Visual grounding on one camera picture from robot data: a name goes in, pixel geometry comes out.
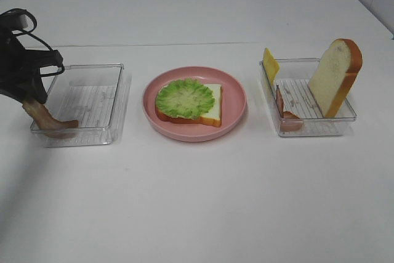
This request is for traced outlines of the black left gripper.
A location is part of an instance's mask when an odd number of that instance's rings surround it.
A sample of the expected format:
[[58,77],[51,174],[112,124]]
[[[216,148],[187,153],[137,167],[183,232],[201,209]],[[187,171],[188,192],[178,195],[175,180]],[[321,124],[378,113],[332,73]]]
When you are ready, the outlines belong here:
[[[1,95],[23,103],[27,95],[46,103],[43,77],[64,72],[63,57],[32,32],[37,27],[31,13],[1,14]],[[28,35],[47,47],[46,50],[26,49],[18,40]]]

